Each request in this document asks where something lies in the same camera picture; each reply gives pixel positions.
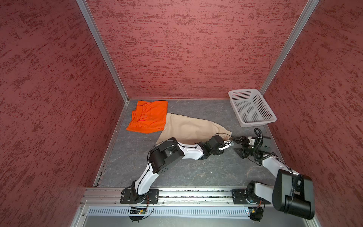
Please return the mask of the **beige shorts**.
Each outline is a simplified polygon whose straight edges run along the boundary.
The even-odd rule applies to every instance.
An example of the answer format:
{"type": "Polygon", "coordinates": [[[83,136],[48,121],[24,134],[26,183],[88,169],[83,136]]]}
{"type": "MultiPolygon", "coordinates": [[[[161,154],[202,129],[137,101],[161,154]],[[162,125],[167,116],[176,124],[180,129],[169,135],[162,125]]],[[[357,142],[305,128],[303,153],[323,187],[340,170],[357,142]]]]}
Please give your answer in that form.
{"type": "Polygon", "coordinates": [[[157,143],[176,138],[179,143],[192,145],[207,142],[214,135],[219,135],[227,141],[232,133],[212,121],[168,113],[164,130],[161,132],[157,143]]]}

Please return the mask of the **orange shorts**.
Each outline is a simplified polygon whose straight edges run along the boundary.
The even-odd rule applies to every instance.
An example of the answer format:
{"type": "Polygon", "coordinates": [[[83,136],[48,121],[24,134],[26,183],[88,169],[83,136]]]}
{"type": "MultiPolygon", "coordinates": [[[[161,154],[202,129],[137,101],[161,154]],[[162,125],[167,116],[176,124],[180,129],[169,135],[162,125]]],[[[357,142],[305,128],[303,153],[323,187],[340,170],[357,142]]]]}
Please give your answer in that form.
{"type": "Polygon", "coordinates": [[[167,101],[138,101],[126,130],[144,134],[163,131],[166,124],[167,110],[167,101]]]}

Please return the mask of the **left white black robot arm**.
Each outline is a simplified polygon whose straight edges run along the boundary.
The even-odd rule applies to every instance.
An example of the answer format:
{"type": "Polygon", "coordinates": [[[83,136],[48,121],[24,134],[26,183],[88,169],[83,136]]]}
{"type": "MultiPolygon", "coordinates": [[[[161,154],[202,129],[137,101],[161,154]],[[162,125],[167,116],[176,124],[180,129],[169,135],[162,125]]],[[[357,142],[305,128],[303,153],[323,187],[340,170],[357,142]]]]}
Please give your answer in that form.
{"type": "Polygon", "coordinates": [[[183,144],[170,138],[154,146],[147,155],[147,167],[138,180],[121,192],[120,204],[157,204],[158,189],[151,189],[156,179],[182,159],[205,160],[221,155],[229,148],[221,136],[214,135],[206,142],[183,144]]]}

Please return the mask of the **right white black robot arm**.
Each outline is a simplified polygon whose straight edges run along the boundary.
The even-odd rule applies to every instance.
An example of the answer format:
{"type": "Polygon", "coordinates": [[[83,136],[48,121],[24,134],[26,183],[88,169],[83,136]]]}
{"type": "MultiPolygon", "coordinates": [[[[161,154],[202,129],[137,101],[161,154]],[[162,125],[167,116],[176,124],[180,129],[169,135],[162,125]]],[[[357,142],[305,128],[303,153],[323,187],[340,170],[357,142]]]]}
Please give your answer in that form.
{"type": "Polygon", "coordinates": [[[270,150],[269,137],[241,137],[234,142],[240,147],[235,152],[242,159],[266,168],[274,177],[273,186],[250,181],[244,190],[232,190],[235,204],[249,204],[250,219],[260,221],[265,204],[285,214],[311,220],[315,216],[313,181],[286,165],[270,150]]]}

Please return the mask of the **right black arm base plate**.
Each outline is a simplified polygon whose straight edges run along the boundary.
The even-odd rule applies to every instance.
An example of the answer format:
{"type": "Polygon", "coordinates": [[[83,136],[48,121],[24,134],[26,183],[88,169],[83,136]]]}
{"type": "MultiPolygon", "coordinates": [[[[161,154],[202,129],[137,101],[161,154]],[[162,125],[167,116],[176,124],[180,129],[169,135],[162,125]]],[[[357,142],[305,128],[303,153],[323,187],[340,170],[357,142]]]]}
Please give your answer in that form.
{"type": "Polygon", "coordinates": [[[245,189],[233,189],[231,193],[234,205],[270,205],[270,202],[265,199],[248,197],[245,189]]]}

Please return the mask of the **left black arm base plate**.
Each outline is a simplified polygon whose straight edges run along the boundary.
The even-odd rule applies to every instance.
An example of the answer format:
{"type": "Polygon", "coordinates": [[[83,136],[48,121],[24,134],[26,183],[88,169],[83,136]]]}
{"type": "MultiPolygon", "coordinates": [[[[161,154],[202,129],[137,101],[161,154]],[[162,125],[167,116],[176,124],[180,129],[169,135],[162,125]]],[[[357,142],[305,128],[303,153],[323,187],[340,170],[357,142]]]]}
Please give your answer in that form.
{"type": "Polygon", "coordinates": [[[135,190],[126,188],[121,192],[120,204],[157,204],[159,192],[158,189],[150,189],[146,194],[138,195],[135,190]]]}

